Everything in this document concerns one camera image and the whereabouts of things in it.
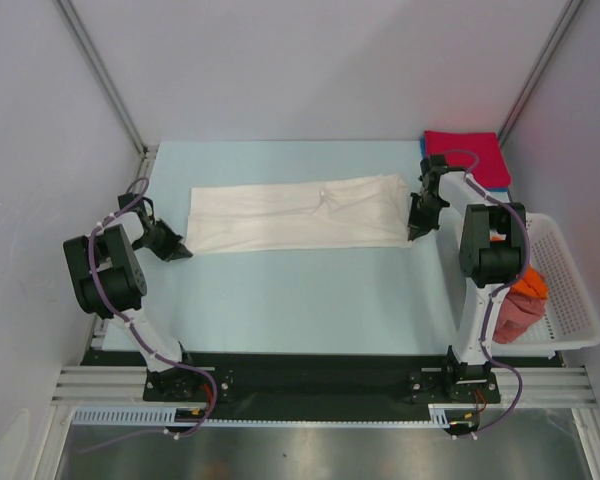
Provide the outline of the white t shirt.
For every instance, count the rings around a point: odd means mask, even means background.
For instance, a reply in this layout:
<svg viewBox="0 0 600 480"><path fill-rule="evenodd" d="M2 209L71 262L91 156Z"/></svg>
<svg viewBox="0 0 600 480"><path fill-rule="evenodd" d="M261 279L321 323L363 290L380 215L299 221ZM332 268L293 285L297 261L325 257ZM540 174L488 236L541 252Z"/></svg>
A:
<svg viewBox="0 0 600 480"><path fill-rule="evenodd" d="M408 248L408 207L397 174L194 188L185 245L197 255Z"/></svg>

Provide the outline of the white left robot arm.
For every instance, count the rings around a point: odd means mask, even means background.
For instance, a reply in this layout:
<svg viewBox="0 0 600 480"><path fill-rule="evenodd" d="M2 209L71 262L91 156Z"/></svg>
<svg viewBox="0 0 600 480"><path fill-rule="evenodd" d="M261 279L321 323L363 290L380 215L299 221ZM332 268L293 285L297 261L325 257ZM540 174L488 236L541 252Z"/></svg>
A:
<svg viewBox="0 0 600 480"><path fill-rule="evenodd" d="M118 197L118 206L91 234L63 243L74 294L84 312L112 321L127 335L149 371L171 369L167 389L190 399L200 390L201 376L178 365L183 362L181 344L160 332L144 310L147 282L136 251L147 249L163 262L189 259L193 253L181 235L155 216L152 200L126 193Z"/></svg>

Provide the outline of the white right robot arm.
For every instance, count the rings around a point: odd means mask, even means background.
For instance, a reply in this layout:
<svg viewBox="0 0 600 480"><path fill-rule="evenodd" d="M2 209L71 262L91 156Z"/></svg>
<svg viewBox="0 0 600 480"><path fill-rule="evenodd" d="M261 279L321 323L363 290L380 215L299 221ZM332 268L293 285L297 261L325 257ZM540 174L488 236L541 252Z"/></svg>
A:
<svg viewBox="0 0 600 480"><path fill-rule="evenodd" d="M434 169L420 181L420 190L411 195L409 240L439 229L446 208L462 215L458 267L466 279L466 294L451 346L454 360L462 366L443 373L441 388L449 399L464 401L478 385L467 367L494 362L491 343L501 303L529 265L526 213L519 204L496 199L460 170Z"/></svg>

